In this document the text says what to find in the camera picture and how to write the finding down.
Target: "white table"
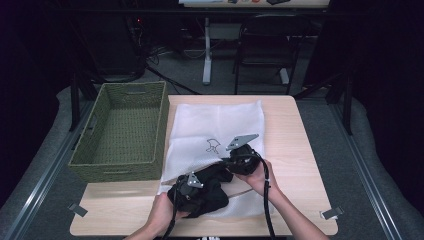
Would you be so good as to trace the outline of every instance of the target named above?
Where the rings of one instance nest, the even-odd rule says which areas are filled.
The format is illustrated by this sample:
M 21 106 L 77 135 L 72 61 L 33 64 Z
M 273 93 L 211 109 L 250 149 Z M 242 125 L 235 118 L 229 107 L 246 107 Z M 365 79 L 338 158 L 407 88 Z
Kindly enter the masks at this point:
M 243 1 L 239 0 L 237 3 L 229 3 L 227 0 L 223 2 L 204 2 L 204 3 L 185 3 L 184 7 L 189 8 L 319 8 L 326 9 L 330 0 L 291 0 L 289 2 L 280 3 L 276 5 L 269 4 L 266 0 L 259 0 L 253 2 L 252 0 Z M 209 85 L 211 83 L 211 70 L 212 70 L 212 57 L 210 48 L 210 23 L 209 18 L 205 19 L 205 65 L 203 68 L 203 84 Z M 285 70 L 281 73 L 283 79 L 287 73 Z

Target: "chair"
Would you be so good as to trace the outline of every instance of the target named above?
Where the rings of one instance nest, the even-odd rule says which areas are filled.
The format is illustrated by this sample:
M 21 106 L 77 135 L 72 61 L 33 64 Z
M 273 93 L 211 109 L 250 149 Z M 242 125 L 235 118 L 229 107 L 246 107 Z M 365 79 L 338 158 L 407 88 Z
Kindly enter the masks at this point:
M 310 30 L 310 21 L 301 16 L 261 14 L 248 18 L 240 27 L 233 66 L 234 94 L 238 93 L 240 65 L 245 67 L 290 68 L 286 94 L 290 92 L 300 45 Z

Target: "table leg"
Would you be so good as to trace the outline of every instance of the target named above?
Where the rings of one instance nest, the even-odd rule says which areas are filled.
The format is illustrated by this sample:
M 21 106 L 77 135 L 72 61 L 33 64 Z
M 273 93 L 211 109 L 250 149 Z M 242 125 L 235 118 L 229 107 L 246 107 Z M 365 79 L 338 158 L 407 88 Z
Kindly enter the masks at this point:
M 209 36 L 209 18 L 205 19 L 205 67 L 203 69 L 203 85 L 209 85 L 211 83 L 211 70 L 212 70 L 212 59 L 211 59 L 211 38 Z
M 289 75 L 287 74 L 287 69 L 282 68 L 280 70 L 280 80 L 282 84 L 289 84 Z

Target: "metal clip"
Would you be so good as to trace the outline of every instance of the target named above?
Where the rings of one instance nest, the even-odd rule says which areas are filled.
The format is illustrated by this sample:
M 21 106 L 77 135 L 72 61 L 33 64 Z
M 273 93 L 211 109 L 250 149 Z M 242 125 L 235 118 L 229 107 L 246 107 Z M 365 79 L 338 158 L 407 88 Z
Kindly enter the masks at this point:
M 203 188 L 203 184 L 199 181 L 196 175 L 194 175 L 194 172 L 191 172 L 188 175 L 187 185 L 195 188 Z
M 237 149 L 244 144 L 252 141 L 253 139 L 257 138 L 259 134 L 251 134 L 251 135 L 244 135 L 244 136 L 237 136 L 231 141 L 231 143 L 227 146 L 226 150 L 233 150 Z
M 72 203 L 68 206 L 68 209 L 73 211 L 75 214 L 80 215 L 81 217 L 84 217 L 85 214 L 88 212 L 87 210 L 85 210 L 84 208 L 80 207 L 78 204 L 76 203 Z
M 325 212 L 320 211 L 319 213 L 321 215 L 321 218 L 325 218 L 325 220 L 337 219 L 339 215 L 342 215 L 344 213 L 344 210 L 341 207 L 336 207 Z

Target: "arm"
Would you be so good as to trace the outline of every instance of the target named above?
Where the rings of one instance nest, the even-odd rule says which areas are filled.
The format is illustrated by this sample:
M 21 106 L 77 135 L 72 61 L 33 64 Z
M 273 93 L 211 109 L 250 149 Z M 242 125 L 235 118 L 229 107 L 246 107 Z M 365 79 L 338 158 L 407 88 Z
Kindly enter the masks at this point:
M 269 201 L 274 205 L 277 211 L 281 214 L 287 226 L 297 240 L 303 239 L 328 239 L 328 237 L 305 217 L 284 195 L 277 185 L 272 165 L 265 160 L 269 169 L 269 178 L 271 188 L 269 189 Z M 241 180 L 247 182 L 252 188 L 263 196 L 264 194 L 264 168 L 259 164 L 258 168 L 249 176 L 236 175 Z
M 173 205 L 166 193 L 155 197 L 152 210 L 146 224 L 125 238 L 126 240 L 152 240 L 159 234 L 163 234 L 172 219 Z M 176 220 L 187 216 L 189 213 L 177 212 Z

